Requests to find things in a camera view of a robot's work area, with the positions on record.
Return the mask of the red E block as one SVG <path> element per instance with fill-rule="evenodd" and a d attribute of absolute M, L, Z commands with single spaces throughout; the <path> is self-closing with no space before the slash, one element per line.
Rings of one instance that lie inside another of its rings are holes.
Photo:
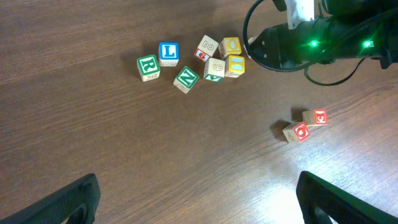
<path fill-rule="evenodd" d="M 328 114 L 326 109 L 314 109 L 302 112 L 303 122 L 307 126 L 328 125 Z"/>

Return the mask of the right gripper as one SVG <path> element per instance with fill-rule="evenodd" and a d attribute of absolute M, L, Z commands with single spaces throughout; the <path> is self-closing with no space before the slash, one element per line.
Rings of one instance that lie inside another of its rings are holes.
<path fill-rule="evenodd" d="M 320 58 L 331 45 L 330 22 L 325 17 L 301 22 L 295 29 L 287 24 L 270 27 L 249 46 L 261 64 L 276 70 L 298 70 L 307 62 L 333 63 L 333 59 Z"/>

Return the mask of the green N block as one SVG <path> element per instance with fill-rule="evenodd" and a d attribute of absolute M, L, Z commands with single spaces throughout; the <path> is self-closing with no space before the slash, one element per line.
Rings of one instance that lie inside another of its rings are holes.
<path fill-rule="evenodd" d="M 198 81 L 199 76 L 189 67 L 185 66 L 176 76 L 173 85 L 187 94 Z"/>

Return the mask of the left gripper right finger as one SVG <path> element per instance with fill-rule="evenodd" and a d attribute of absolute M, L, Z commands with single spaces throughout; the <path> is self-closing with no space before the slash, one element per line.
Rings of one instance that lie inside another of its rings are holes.
<path fill-rule="evenodd" d="M 296 195 L 305 224 L 389 223 L 397 218 L 341 190 L 309 171 L 300 173 Z"/>

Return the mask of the red Q block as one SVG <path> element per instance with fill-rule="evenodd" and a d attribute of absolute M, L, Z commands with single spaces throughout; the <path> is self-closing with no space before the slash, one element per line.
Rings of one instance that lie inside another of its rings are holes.
<path fill-rule="evenodd" d="M 310 137 L 310 131 L 304 122 L 292 123 L 282 131 L 288 143 L 301 143 Z"/>

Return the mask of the wooden block with 5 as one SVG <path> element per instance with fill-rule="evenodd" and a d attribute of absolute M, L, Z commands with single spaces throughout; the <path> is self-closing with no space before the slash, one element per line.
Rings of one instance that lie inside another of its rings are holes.
<path fill-rule="evenodd" d="M 255 36 L 253 36 L 253 37 L 250 37 L 250 38 L 248 39 L 248 44 L 252 44 L 257 38 L 258 38 L 258 35 L 255 35 Z M 244 50 L 245 50 L 246 55 L 248 56 L 248 59 L 251 59 L 251 56 L 249 55 L 246 46 L 243 45 L 243 47 L 244 47 Z"/>

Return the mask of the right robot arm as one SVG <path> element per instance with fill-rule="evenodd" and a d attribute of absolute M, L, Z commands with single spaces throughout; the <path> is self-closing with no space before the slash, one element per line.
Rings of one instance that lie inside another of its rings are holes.
<path fill-rule="evenodd" d="M 301 22 L 289 29 L 280 24 L 248 41 L 248 24 L 256 1 L 246 15 L 243 42 L 260 66 L 295 72 L 337 59 L 371 58 L 383 69 L 397 62 L 397 1 L 323 1 L 328 16 Z"/>

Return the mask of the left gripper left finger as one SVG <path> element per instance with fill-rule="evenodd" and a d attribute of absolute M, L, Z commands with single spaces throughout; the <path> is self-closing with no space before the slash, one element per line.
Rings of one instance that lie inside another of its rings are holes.
<path fill-rule="evenodd" d="M 87 174 L 1 223 L 93 224 L 101 192 L 94 174 Z"/>

